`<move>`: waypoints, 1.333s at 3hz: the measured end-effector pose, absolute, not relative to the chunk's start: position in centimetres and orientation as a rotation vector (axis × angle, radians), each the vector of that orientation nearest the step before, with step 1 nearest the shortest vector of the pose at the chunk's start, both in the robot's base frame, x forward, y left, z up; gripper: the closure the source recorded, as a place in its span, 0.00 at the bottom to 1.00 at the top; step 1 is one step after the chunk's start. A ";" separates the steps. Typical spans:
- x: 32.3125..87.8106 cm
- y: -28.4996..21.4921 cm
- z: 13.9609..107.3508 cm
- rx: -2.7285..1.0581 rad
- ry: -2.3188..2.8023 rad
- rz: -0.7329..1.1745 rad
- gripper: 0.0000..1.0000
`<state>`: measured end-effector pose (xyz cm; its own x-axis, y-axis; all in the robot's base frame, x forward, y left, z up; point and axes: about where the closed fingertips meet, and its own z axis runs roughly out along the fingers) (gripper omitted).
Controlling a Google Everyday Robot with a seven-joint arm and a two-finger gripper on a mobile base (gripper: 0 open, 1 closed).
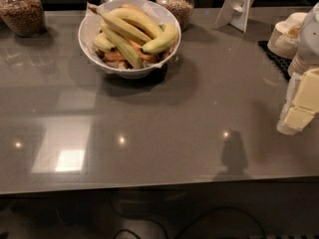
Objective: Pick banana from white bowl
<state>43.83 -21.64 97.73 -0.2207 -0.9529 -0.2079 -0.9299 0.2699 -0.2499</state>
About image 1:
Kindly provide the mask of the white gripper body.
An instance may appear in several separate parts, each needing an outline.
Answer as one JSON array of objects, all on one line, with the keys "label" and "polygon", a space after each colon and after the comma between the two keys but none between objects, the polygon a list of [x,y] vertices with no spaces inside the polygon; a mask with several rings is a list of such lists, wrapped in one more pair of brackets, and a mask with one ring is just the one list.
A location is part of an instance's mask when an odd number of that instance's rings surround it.
[{"label": "white gripper body", "polygon": [[302,75],[300,75],[298,73],[294,73],[292,75],[292,78],[289,81],[289,84],[288,84],[287,93],[286,93],[286,104],[283,106],[283,109],[282,109],[280,117],[279,117],[279,122],[277,123],[277,130],[283,134],[294,135],[297,132],[300,132],[303,130],[303,129],[296,130],[296,129],[290,128],[284,123],[284,118],[285,118],[288,110],[292,107],[295,107],[292,104],[292,102],[293,102],[293,99],[296,95],[297,89],[299,87],[301,77],[302,77]]}]

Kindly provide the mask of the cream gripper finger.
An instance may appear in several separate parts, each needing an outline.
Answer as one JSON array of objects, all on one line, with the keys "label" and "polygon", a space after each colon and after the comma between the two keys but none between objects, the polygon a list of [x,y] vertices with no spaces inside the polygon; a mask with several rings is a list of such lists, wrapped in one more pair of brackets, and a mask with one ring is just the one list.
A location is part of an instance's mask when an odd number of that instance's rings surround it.
[{"label": "cream gripper finger", "polygon": [[293,129],[302,130],[314,119],[315,114],[299,107],[292,107],[288,110],[284,123]]},{"label": "cream gripper finger", "polygon": [[319,68],[302,75],[292,104],[315,114],[319,112]]}]

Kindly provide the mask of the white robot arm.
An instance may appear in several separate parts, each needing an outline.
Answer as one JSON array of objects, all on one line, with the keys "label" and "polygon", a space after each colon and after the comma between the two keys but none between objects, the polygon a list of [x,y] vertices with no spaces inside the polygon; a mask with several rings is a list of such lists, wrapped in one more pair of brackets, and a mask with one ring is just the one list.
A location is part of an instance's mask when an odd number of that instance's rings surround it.
[{"label": "white robot arm", "polygon": [[286,104],[277,130],[293,135],[302,131],[319,113],[319,2],[303,20],[288,75]]}]

